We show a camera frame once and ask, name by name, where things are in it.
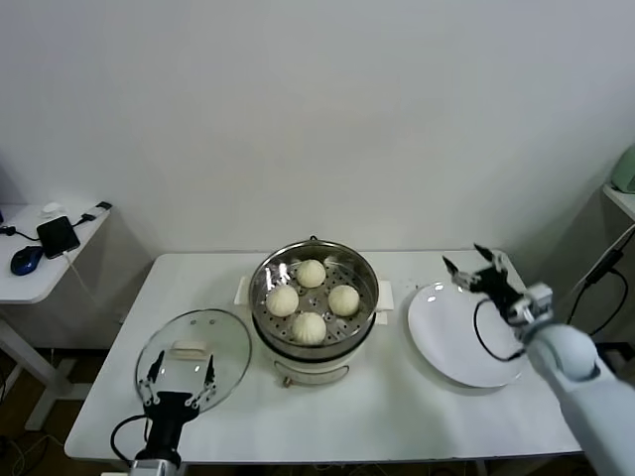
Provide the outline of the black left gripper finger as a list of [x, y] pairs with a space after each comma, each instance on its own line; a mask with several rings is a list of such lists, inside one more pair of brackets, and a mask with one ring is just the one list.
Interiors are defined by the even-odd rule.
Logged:
[[137, 391], [144, 405], [155, 405], [159, 402], [159, 398], [155, 395], [155, 384], [162, 370], [164, 357], [165, 351], [162, 350], [150, 365], [146, 376], [137, 380]]
[[216, 396], [216, 375], [214, 356], [209, 354], [204, 361], [193, 368], [194, 384], [189, 406], [192, 408], [211, 408]]

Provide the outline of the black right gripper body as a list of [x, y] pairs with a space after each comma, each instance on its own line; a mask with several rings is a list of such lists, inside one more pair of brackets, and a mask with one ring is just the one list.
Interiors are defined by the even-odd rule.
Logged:
[[509, 322], [515, 316], [513, 305], [519, 300], [519, 293], [508, 283], [506, 271], [494, 267], [482, 269], [474, 274], [470, 291], [486, 295], [495, 305], [501, 317]]

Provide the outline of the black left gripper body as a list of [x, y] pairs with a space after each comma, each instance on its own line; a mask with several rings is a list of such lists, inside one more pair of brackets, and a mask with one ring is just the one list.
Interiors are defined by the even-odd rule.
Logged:
[[158, 393], [158, 401], [144, 404], [144, 413], [151, 422], [143, 459], [180, 459], [178, 447], [183, 426], [199, 415], [199, 409], [188, 405], [192, 397], [186, 392]]

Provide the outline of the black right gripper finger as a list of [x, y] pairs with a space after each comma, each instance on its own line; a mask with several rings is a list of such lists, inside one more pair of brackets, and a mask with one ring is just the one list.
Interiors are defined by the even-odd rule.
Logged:
[[471, 291], [471, 273], [461, 271], [449, 258], [443, 256], [444, 265], [450, 274], [451, 281], [466, 291]]
[[497, 273], [507, 273], [504, 257], [500, 253], [496, 253], [495, 251], [478, 244], [474, 244], [474, 248], [481, 255], [481, 257], [484, 258], [490, 264], [490, 266], [496, 270]]

